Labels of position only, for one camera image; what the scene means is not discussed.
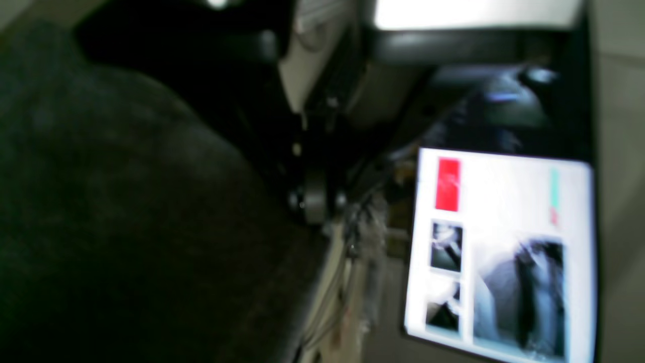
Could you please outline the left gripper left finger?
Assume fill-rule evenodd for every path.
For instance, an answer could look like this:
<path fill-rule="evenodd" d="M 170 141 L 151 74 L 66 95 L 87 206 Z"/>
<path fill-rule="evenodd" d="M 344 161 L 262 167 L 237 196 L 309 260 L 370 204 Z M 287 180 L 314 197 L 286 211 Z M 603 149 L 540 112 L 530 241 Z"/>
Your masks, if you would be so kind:
<path fill-rule="evenodd" d="M 323 172 L 279 64 L 294 1 L 106 1 L 76 26 L 83 53 L 169 87 L 233 143 L 295 216 L 323 221 Z"/>

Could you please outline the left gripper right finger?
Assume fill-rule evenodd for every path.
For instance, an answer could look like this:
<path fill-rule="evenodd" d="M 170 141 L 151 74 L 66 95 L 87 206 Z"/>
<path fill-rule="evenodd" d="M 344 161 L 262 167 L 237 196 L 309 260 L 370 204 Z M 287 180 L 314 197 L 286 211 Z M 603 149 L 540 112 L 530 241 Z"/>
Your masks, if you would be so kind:
<path fill-rule="evenodd" d="M 585 160 L 584 28 L 366 28 L 326 77 L 323 221 L 421 147 Z"/>

